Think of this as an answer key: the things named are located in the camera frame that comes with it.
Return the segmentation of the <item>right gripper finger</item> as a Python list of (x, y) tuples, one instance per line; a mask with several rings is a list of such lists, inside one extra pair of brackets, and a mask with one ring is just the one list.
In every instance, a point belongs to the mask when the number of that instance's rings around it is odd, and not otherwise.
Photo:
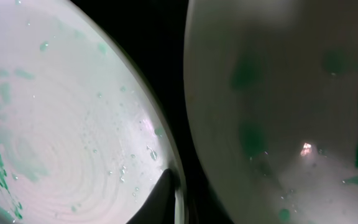
[(147, 200), (127, 224), (174, 224), (175, 174), (163, 171)]

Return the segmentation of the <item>mint plate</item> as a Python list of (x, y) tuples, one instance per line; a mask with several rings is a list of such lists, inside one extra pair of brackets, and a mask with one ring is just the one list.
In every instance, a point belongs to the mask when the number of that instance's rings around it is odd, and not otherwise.
[(0, 1), (0, 223), (127, 223), (178, 150), (129, 57), (70, 1)]
[(358, 223), (358, 0), (195, 0), (196, 153), (234, 223)]

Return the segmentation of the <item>mint plate top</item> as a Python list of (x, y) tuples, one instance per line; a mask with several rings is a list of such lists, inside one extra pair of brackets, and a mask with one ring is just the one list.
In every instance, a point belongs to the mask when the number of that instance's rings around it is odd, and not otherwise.
[(358, 0), (195, 0), (196, 153), (234, 223), (358, 223)]

